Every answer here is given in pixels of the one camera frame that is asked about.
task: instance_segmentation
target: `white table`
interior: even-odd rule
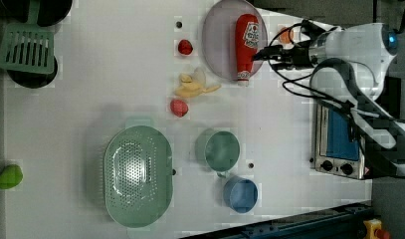
[[[310,169],[312,103],[286,93],[267,64],[248,88],[209,72],[198,31],[217,1],[114,2],[75,1],[56,35],[61,71],[48,87],[30,90],[5,79],[5,157],[25,175],[6,192],[8,239],[178,238],[370,199],[371,181]],[[260,12],[271,36],[278,24],[300,20]],[[195,45],[187,58],[174,51],[182,38]],[[191,100],[189,114],[178,119],[168,109],[178,75],[197,66],[208,71],[208,84],[223,88]],[[177,170],[170,207],[142,229],[115,223],[102,194],[104,150],[131,116],[154,118]],[[241,143],[233,172],[260,189],[247,214],[224,205],[226,181],[195,160],[194,141],[207,127],[229,129]]]

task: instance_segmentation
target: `green basket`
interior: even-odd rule
[[[36,74],[54,72],[54,34],[37,25],[40,0],[31,0],[28,22],[6,26],[0,68]]]
[[[151,126],[133,126],[109,144],[104,159],[105,206],[119,224],[144,227],[171,202],[172,155],[165,136]]]

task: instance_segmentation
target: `ketchup bottle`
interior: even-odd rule
[[[255,15],[244,14],[236,24],[236,62],[239,86],[248,86],[254,56],[258,51],[259,23]]]

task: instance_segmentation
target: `pink plate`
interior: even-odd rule
[[[219,77],[236,80],[235,30],[237,19],[243,14],[258,18],[261,31],[258,51],[268,45],[267,28],[255,7],[245,0],[223,0],[208,12],[202,30],[202,51],[209,68]],[[262,61],[254,63],[253,76],[259,71]]]

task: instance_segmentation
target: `blue bowl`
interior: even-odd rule
[[[246,213],[258,200],[258,188],[253,181],[234,176],[224,186],[223,198],[227,206],[236,212]]]

